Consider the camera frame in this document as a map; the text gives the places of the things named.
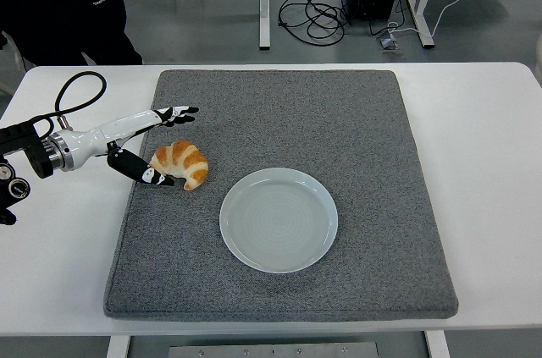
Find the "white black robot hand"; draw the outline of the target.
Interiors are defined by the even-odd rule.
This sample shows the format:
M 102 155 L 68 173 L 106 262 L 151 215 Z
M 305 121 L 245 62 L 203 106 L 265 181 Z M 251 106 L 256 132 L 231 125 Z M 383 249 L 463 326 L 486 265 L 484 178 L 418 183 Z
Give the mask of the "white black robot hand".
M 194 120 L 198 107 L 178 106 L 146 110 L 100 125 L 86 132 L 61 129 L 49 138 L 63 161 L 62 171 L 81 168 L 92 157 L 105 156 L 108 166 L 124 176 L 150 185 L 174 185 L 174 181 L 151 167 L 147 161 L 123 148 L 134 136 L 158 126 L 174 126 Z

